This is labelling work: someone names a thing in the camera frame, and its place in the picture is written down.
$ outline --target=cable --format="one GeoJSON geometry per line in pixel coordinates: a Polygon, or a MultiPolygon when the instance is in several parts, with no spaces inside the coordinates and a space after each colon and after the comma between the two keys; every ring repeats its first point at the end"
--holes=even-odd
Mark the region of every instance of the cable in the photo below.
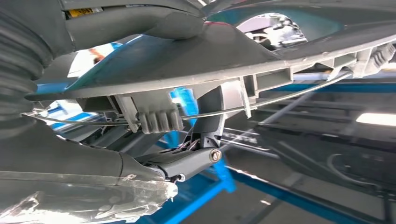
{"type": "Polygon", "coordinates": [[[360,185],[362,185],[362,184],[363,184],[363,185],[372,185],[372,186],[375,186],[377,189],[382,189],[382,187],[381,187],[380,185],[376,184],[376,183],[358,181],[358,180],[352,179],[352,178],[350,178],[350,177],[344,175],[344,174],[341,173],[340,171],[338,171],[338,170],[334,167],[333,161],[334,161],[334,158],[335,158],[336,156],[339,156],[339,155],[341,155],[341,154],[333,154],[333,155],[330,155],[330,156],[327,158],[327,166],[328,166],[328,168],[329,168],[332,172],[334,172],[337,176],[341,177],[342,179],[344,179],[344,180],[346,180],[346,181],[350,181],[350,182],[353,182],[353,183],[356,183],[356,184],[360,184],[360,185]]]}
{"type": "MultiPolygon", "coordinates": [[[[268,105],[268,104],[273,104],[282,100],[287,100],[290,98],[294,98],[294,97],[298,97],[301,95],[304,95],[308,92],[312,92],[318,89],[321,89],[323,87],[326,87],[328,85],[331,85],[333,83],[336,83],[342,79],[347,78],[348,76],[352,75],[353,72],[352,71],[348,71],[345,74],[339,76],[338,78],[332,79],[330,81],[326,81],[323,82],[321,84],[318,84],[316,86],[313,86],[311,88],[299,91],[299,92],[295,92],[286,96],[281,96],[275,99],[270,99],[267,101],[262,101],[262,102],[258,102],[255,104],[250,104],[250,108],[252,110],[257,109],[260,106],[264,106],[264,105],[268,105]]],[[[233,113],[233,112],[239,112],[239,111],[244,111],[245,107],[240,106],[240,107],[235,107],[235,108],[230,108],[230,109],[226,109],[226,110],[221,110],[221,111],[216,111],[216,112],[210,112],[210,113],[200,113],[200,114],[196,114],[196,115],[190,115],[190,116],[182,116],[181,119],[182,120],[190,120],[190,119],[196,119],[196,118],[205,118],[205,117],[211,117],[211,116],[216,116],[216,115],[221,115],[221,114],[225,114],[225,113],[233,113]]],[[[58,119],[54,119],[54,118],[47,118],[47,117],[43,117],[40,115],[31,115],[32,117],[36,117],[38,119],[42,119],[42,120],[50,120],[50,121],[54,121],[57,123],[64,123],[64,124],[73,124],[73,125],[98,125],[98,126],[121,126],[121,125],[128,125],[128,123],[125,122],[85,122],[85,121],[69,121],[69,120],[58,120],[58,119]]]]}
{"type": "Polygon", "coordinates": [[[72,121],[72,120],[58,120],[54,118],[47,118],[43,117],[40,115],[31,115],[32,117],[41,119],[41,120],[49,120],[49,121],[54,121],[57,123],[63,123],[63,124],[72,124],[72,125],[96,125],[96,126],[121,126],[121,125],[128,125],[128,122],[126,121],[117,121],[117,122],[98,122],[98,121],[93,121],[93,122],[87,122],[87,121],[72,121]]]}
{"type": "MultiPolygon", "coordinates": [[[[267,100],[267,101],[262,101],[262,102],[258,102],[258,103],[255,103],[255,104],[251,104],[250,108],[252,110],[255,110],[255,109],[257,109],[260,106],[273,104],[273,103],[276,103],[276,102],[279,102],[279,101],[282,101],[282,100],[287,100],[287,99],[290,99],[290,98],[298,97],[298,96],[304,95],[304,94],[306,94],[308,92],[312,92],[312,91],[321,89],[323,87],[326,87],[328,85],[331,85],[333,83],[336,83],[336,82],[338,82],[338,81],[340,81],[342,79],[347,78],[348,76],[350,76],[352,74],[353,74],[352,71],[348,71],[345,74],[339,76],[338,78],[332,79],[332,80],[327,81],[327,82],[323,82],[323,83],[318,84],[316,86],[313,86],[311,88],[308,88],[308,89],[305,89],[305,90],[302,90],[302,91],[298,91],[298,92],[295,92],[295,93],[292,93],[292,94],[289,94],[289,95],[286,95],[286,96],[281,96],[281,97],[278,97],[278,98],[275,98],[275,99],[270,99],[270,100],[267,100]]],[[[238,111],[243,111],[243,110],[245,110],[245,107],[240,106],[240,107],[235,107],[235,108],[226,109],[226,110],[222,110],[222,111],[216,111],[216,112],[210,112],[210,113],[200,113],[200,114],[190,115],[190,116],[182,116],[182,120],[195,119],[195,118],[204,118],[204,117],[216,116],[216,115],[221,115],[221,114],[224,114],[224,113],[232,113],[232,112],[238,112],[238,111]]]]}

